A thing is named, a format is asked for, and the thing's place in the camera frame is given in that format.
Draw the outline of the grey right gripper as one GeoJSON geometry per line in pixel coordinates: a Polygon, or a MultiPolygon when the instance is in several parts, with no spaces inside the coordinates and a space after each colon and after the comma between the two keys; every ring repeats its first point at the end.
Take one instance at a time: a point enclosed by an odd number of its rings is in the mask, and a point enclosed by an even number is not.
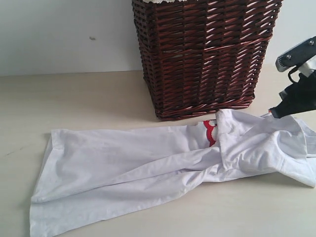
{"type": "Polygon", "coordinates": [[[280,93],[282,101],[269,109],[274,118],[313,111],[316,109],[316,74],[309,77],[299,74],[299,81],[280,93]]]}

